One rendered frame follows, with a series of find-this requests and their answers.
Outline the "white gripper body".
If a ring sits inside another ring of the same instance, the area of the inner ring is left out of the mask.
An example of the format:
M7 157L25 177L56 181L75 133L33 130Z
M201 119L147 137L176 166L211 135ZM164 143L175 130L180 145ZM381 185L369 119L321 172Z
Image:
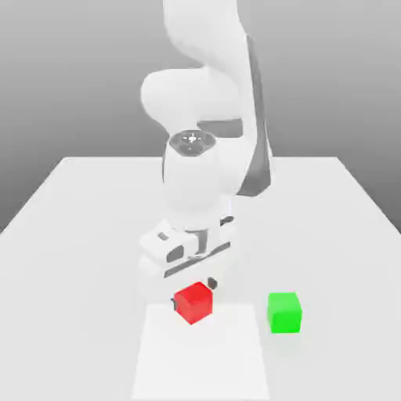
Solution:
M177 292L198 281L207 286L210 276L220 285L236 264L235 233L221 233L217 244L208 251L199 251L199 238L193 233L163 239L161 243L162 292Z

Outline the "small red cube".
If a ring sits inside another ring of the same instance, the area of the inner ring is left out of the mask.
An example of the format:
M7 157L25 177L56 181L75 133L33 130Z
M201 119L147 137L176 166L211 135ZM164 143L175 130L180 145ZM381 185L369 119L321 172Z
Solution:
M174 294L175 311L189 324L197 323L212 314L213 293L196 282Z

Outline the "small green cube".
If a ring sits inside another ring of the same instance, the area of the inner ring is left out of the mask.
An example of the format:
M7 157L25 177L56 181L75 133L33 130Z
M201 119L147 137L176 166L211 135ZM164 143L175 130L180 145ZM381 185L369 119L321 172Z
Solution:
M267 319L274 334L298 333L302 323L302 306L297 294L269 293Z

